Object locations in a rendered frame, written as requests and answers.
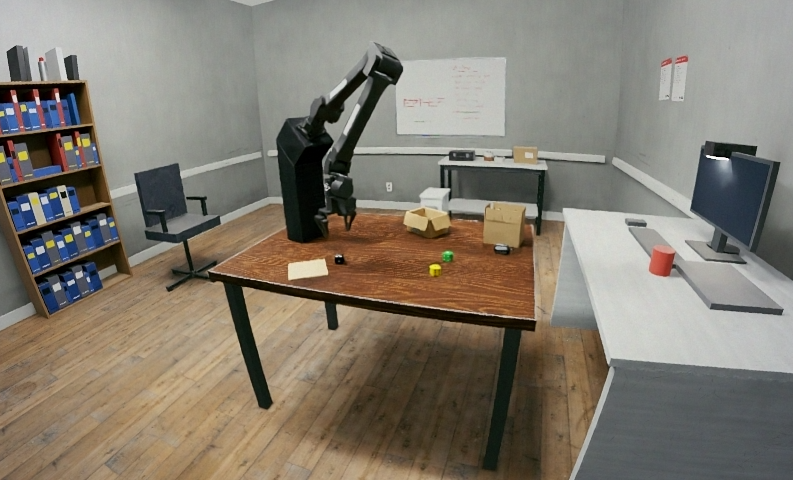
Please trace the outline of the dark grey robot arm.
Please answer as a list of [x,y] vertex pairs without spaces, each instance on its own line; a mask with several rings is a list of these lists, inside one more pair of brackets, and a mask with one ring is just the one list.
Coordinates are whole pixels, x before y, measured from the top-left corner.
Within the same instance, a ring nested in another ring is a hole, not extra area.
[[356,144],[381,95],[390,84],[396,86],[403,70],[403,65],[401,68],[401,62],[390,48],[371,41],[362,59],[330,93],[315,98],[310,107],[310,117],[306,116],[304,122],[296,125],[295,128],[308,141],[325,134],[327,131],[324,128],[325,122],[330,124],[338,122],[341,113],[345,110],[344,102],[367,80],[340,138],[325,160],[323,174],[332,175],[324,180],[325,194],[336,195],[326,196],[328,211],[341,210],[347,216],[354,213],[356,197],[352,197],[353,179],[347,176]]

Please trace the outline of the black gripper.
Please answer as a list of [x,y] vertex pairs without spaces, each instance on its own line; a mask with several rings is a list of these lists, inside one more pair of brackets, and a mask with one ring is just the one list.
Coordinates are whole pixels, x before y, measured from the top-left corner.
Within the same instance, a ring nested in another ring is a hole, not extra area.
[[[353,222],[353,220],[354,220],[354,218],[356,216],[356,211],[354,210],[354,213],[352,215],[349,215],[350,216],[350,220],[349,220],[349,224],[348,224],[348,216],[344,215],[341,210],[331,212],[331,211],[327,210],[327,207],[319,209],[319,215],[314,216],[314,220],[316,221],[316,223],[320,227],[320,229],[321,229],[321,231],[322,231],[322,233],[323,233],[325,238],[327,238],[327,236],[328,236],[328,220],[326,220],[325,217],[323,217],[323,216],[329,216],[329,215],[336,214],[336,213],[337,213],[337,216],[343,216],[344,222],[345,222],[345,227],[346,227],[347,231],[350,231],[352,222]],[[322,221],[322,224],[321,224],[320,221]]]

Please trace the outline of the beige mat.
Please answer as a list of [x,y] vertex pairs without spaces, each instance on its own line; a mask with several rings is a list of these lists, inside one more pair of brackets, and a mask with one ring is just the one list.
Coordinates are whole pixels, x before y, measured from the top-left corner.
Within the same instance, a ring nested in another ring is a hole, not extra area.
[[328,275],[325,259],[289,264],[289,280]]

